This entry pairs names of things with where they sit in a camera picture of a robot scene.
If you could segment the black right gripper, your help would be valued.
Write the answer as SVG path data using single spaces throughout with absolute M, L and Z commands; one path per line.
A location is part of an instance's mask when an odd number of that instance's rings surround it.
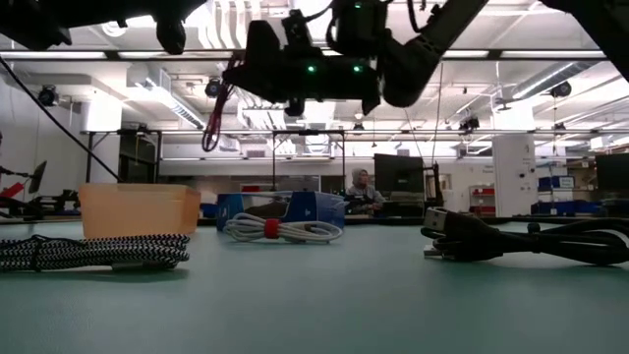
M 269 64 L 262 70 L 257 93 L 269 101 L 302 105 L 308 99 L 319 102 L 359 100 L 365 115 L 381 104 L 379 75 L 371 59 L 327 56 L 316 47 L 280 49 L 278 36 L 265 20 L 253 20 L 249 24 L 245 63 Z M 253 91 L 257 76 L 247 65 L 230 62 L 222 73 L 223 81 Z

